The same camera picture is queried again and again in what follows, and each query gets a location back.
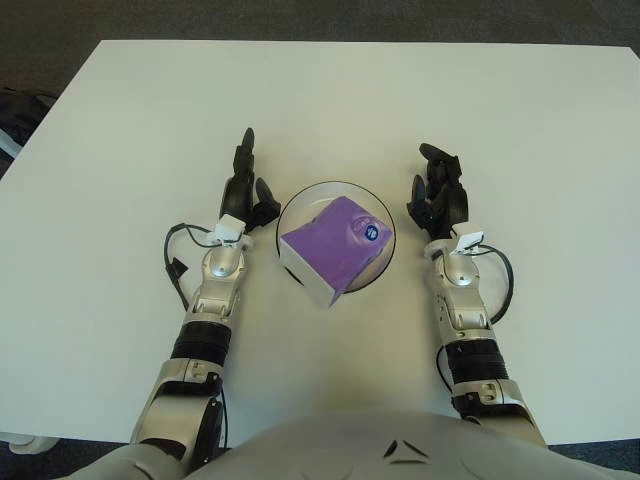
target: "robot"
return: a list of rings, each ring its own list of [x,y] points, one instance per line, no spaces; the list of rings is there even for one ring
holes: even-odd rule
[[[220,445],[224,362],[234,310],[252,242],[251,230],[278,217],[280,204],[255,181],[254,134],[236,148],[220,220],[208,232],[202,283],[191,301],[180,291],[185,267],[165,266],[186,314],[171,358],[164,362],[133,430],[131,444],[71,475],[73,480],[188,479],[626,479],[640,478],[570,460],[546,448],[517,383],[507,374],[487,315],[474,255],[495,251],[468,218],[458,157],[422,144],[426,183],[416,175],[407,204],[427,230],[426,278],[453,378],[451,401],[461,419],[423,412],[338,413],[273,428],[233,450]],[[512,271],[506,262],[512,279]]]

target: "black cable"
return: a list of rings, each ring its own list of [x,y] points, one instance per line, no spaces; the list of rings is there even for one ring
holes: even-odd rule
[[[224,449],[229,445],[229,415],[227,415],[227,399],[224,396],[224,388],[220,389],[222,395],[222,412],[224,413]]]
[[[493,317],[489,319],[489,321],[491,322],[491,325],[495,325],[500,321],[500,319],[502,319],[502,317],[504,317],[504,314],[507,313],[507,310],[511,305],[511,299],[513,298],[513,284],[514,284],[513,267],[511,266],[511,262],[509,261],[509,258],[497,248],[492,247],[491,245],[484,245],[484,244],[478,245],[478,246],[480,248],[484,248],[486,251],[479,252],[479,253],[465,253],[465,255],[468,255],[470,257],[480,257],[482,255],[487,255],[488,253],[495,253],[500,257],[500,260],[502,260],[502,263],[504,263],[504,268],[507,271],[507,281],[508,281],[507,294],[504,297],[504,300],[502,302],[502,306],[500,307],[500,309],[495,313],[495,315],[493,315]],[[447,390],[449,390],[449,393],[453,393],[453,390],[449,385],[449,382],[447,382],[446,378],[444,377],[444,373],[442,373],[442,369],[440,368],[439,360],[440,360],[440,354],[442,353],[443,350],[444,350],[444,345],[441,346],[438,349],[438,352],[436,353],[436,367],[438,369],[438,373],[440,374],[440,379],[442,380],[442,383],[444,383],[444,386],[447,387]]]
[[[167,232],[167,235],[164,237],[164,269],[166,270],[167,275],[169,275],[169,280],[171,280],[171,285],[173,285],[173,288],[175,288],[176,292],[178,292],[178,296],[180,297],[182,306],[186,310],[187,308],[189,308],[189,301],[187,300],[187,297],[185,297],[184,293],[182,292],[182,289],[180,288],[180,282],[179,282],[180,277],[178,276],[177,272],[173,268],[172,263],[169,261],[169,242],[171,241],[171,237],[173,236],[174,233],[179,232],[180,230],[183,230],[185,228],[186,228],[186,225],[184,223],[179,223],[178,225],[174,225],[169,229],[169,231]]]
[[[200,243],[199,241],[196,240],[196,238],[193,236],[193,233],[191,232],[191,229],[195,229],[195,230],[200,230],[201,232],[205,232],[205,233],[211,233],[211,230],[207,230],[204,227],[201,227],[199,225],[185,225],[185,228],[187,229],[187,232],[189,233],[189,236],[191,237],[191,240],[193,240],[193,243],[195,243],[196,245],[198,245],[199,247],[202,248],[213,248],[217,245],[205,245],[204,243]]]
[[[171,280],[171,284],[173,285],[173,288],[175,288],[176,292],[178,292],[178,296],[180,297],[180,301],[182,302],[182,306],[184,307],[185,310],[189,308],[189,300],[187,299],[184,292],[180,288],[180,282],[179,282],[180,277],[178,273],[175,271],[175,269],[173,268],[173,264],[169,260],[169,242],[171,241],[171,237],[175,233],[178,233],[181,230],[186,230],[189,236],[191,237],[191,240],[193,240],[193,243],[195,243],[199,247],[213,248],[217,246],[217,245],[205,245],[203,243],[198,242],[193,236],[193,233],[191,232],[192,228],[194,230],[199,230],[204,233],[210,232],[210,230],[207,230],[206,228],[201,227],[200,225],[192,225],[190,223],[189,224],[178,223],[177,225],[174,225],[169,229],[166,237],[164,238],[164,269],[167,271],[167,275],[169,275],[169,280]]]
[[[440,379],[442,380],[442,383],[444,383],[444,386],[447,387],[447,390],[449,390],[449,393],[453,393],[453,390],[451,390],[451,386],[449,385],[449,382],[447,382],[447,379],[444,378],[444,373],[442,373],[442,369],[440,368],[440,354],[442,353],[443,350],[444,350],[444,345],[442,345],[438,349],[438,353],[436,353],[436,367],[438,368],[438,373],[440,374]]]
[[[488,253],[495,253],[500,257],[500,260],[502,260],[502,263],[504,263],[504,268],[507,271],[507,281],[509,284],[507,288],[507,294],[504,297],[504,301],[502,302],[502,306],[500,307],[500,310],[498,310],[495,313],[495,315],[491,317],[491,319],[489,320],[492,325],[495,325],[500,321],[502,317],[504,317],[504,314],[507,313],[507,310],[509,310],[509,305],[511,305],[511,299],[513,298],[513,284],[514,284],[513,267],[511,266],[511,262],[509,261],[509,258],[497,248],[492,247],[491,245],[479,245],[479,247],[486,249],[486,252],[465,253],[465,255],[469,255],[471,257],[479,257],[481,255],[486,255]]]

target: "tabletop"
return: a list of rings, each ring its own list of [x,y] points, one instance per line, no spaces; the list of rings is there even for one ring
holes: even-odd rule
[[[328,310],[252,234],[225,372],[230,444],[314,412],[455,415],[433,357],[428,240],[406,213],[418,145],[460,157],[471,219],[509,255],[496,326],[549,443],[640,436],[640,70],[627,48],[104,41],[0,182],[0,431],[127,441],[183,318],[167,229],[212,227],[235,146],[283,202],[344,180],[397,244]],[[203,251],[173,252],[199,282]],[[505,289],[478,259],[495,311]]]

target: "purple box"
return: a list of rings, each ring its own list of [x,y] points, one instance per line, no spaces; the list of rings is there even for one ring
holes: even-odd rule
[[[391,229],[347,197],[279,239],[280,262],[330,306],[382,252]]]

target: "floor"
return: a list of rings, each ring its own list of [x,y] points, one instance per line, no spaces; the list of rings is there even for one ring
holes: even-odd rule
[[[0,12],[0,84],[58,94],[114,38],[564,43],[640,54],[637,0],[0,0]],[[68,475],[117,446],[62,440],[23,457],[0,445],[0,480]],[[637,440],[552,449],[640,473]]]

